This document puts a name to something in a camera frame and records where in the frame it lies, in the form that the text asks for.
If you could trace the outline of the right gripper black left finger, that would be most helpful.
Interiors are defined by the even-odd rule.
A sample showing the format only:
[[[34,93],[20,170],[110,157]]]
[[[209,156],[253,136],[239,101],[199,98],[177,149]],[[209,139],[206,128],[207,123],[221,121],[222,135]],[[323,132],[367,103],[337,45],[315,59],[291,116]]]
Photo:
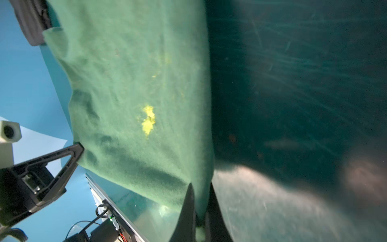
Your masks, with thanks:
[[[176,228],[169,241],[195,242],[196,218],[195,193],[192,184],[189,184]]]

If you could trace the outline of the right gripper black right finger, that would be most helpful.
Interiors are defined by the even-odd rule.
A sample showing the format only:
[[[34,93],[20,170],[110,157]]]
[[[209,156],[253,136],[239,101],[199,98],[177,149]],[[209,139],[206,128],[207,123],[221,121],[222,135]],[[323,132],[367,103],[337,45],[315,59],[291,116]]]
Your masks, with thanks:
[[[224,223],[213,184],[210,185],[210,196],[205,215],[205,241],[233,242]]]

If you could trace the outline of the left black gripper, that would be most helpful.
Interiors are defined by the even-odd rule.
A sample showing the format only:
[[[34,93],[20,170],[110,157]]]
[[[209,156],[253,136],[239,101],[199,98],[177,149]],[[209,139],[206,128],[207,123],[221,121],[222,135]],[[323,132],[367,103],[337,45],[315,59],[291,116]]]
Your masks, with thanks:
[[[56,201],[78,166],[84,147],[80,143],[1,169],[1,230],[11,228]],[[52,175],[47,165],[68,157]]]

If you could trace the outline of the dark green t-shirt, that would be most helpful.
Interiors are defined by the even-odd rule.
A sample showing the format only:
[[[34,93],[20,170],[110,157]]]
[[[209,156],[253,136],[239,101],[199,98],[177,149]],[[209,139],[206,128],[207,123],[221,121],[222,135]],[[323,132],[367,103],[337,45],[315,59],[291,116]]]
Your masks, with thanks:
[[[66,73],[79,164],[203,219],[214,173],[204,1],[50,1],[45,41]]]

